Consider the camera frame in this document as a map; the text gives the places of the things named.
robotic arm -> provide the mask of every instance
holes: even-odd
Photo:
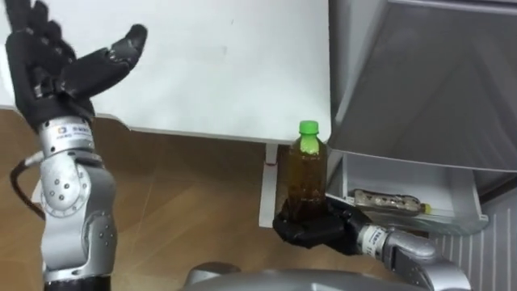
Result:
[[[95,154],[90,125],[91,97],[111,88],[137,64],[147,30],[133,25],[110,48],[79,59],[48,20],[37,1],[6,0],[12,33],[6,52],[16,107],[38,134],[42,151],[11,172],[17,178],[40,163],[43,211],[22,197],[45,219],[41,243],[44,289],[110,290],[116,253],[112,216],[115,181]]]
[[[400,230],[385,229],[356,207],[327,196],[331,215],[297,225],[279,213],[273,227],[286,242],[311,248],[325,244],[344,255],[369,255],[404,278],[427,290],[471,290],[467,276],[446,260],[428,239]]]

bottle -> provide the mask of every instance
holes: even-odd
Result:
[[[390,195],[362,189],[352,191],[351,196],[354,197],[355,206],[363,211],[392,213],[408,217],[431,213],[431,206],[420,202],[420,199],[415,196]]]
[[[300,122],[300,138],[289,148],[288,219],[303,222],[326,215],[326,146],[316,121]]]

green bottle cap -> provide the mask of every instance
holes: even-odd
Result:
[[[314,120],[303,120],[300,122],[300,133],[301,134],[318,134],[320,133],[317,121]]]

label on robotic arm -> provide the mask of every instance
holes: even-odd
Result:
[[[54,141],[86,140],[93,142],[91,130],[88,124],[63,124],[49,129]]]
[[[388,231],[384,227],[368,226],[364,231],[361,251],[365,255],[379,259],[387,237]]]

brown liquid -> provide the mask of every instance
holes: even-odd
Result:
[[[319,154],[300,150],[300,141],[289,149],[288,217],[302,222],[326,215],[326,146],[318,140]]]

